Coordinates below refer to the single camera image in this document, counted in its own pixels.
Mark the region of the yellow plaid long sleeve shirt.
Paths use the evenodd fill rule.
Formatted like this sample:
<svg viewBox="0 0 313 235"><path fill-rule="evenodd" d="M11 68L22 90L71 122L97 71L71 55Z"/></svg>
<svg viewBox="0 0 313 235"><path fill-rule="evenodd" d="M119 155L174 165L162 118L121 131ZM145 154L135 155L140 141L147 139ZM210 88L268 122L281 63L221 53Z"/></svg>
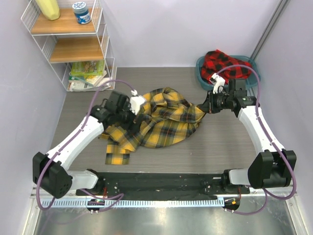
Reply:
<svg viewBox="0 0 313 235"><path fill-rule="evenodd" d="M129 164L130 154L140 146L163 148L179 143L196 132L205 116L199 106L188 102L173 88L159 88L144 95L140 110L142 123L131 134L120 126L108 127L100 136L106 139L107 165Z"/></svg>

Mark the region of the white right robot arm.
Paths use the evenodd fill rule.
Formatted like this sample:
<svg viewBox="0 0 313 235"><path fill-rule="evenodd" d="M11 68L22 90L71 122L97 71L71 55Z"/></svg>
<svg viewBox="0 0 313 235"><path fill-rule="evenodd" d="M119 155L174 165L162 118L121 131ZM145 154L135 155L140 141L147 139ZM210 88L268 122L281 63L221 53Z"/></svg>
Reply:
<svg viewBox="0 0 313 235"><path fill-rule="evenodd" d="M296 192L294 167L296 154L277 141L267 125L258 100L248 96L246 82L243 79L231 79L224 87L224 79L218 75L210 78L213 90L208 91L200 109L209 114L222 110L231 110L246 128L253 143L256 158L249 168L229 169L224 171L221 188L226 193L233 193L239 185L254 189L283 188L292 185L291 198Z"/></svg>

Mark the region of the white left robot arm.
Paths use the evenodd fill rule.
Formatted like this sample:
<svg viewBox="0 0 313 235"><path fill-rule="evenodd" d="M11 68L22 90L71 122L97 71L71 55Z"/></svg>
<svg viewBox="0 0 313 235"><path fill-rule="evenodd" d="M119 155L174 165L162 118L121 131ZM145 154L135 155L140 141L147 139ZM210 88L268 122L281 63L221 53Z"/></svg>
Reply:
<svg viewBox="0 0 313 235"><path fill-rule="evenodd" d="M70 190L87 189L100 195L104 183L92 169L70 171L76 157L109 126L117 124L127 131L138 130L135 123L145 98L133 90L128 97L113 91L100 105L90 108L82 122L60 144L47 153L38 152L33 157L33 182L56 199Z"/></svg>

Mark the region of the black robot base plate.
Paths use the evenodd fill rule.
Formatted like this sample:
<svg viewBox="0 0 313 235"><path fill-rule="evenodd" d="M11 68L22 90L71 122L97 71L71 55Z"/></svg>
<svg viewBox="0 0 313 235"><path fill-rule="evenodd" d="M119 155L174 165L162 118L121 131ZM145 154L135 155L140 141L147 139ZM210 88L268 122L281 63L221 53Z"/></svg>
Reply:
<svg viewBox="0 0 313 235"><path fill-rule="evenodd" d="M100 185L88 192L124 200L215 200L218 195L250 194L248 187L232 185L225 174L200 173L98 173Z"/></svg>

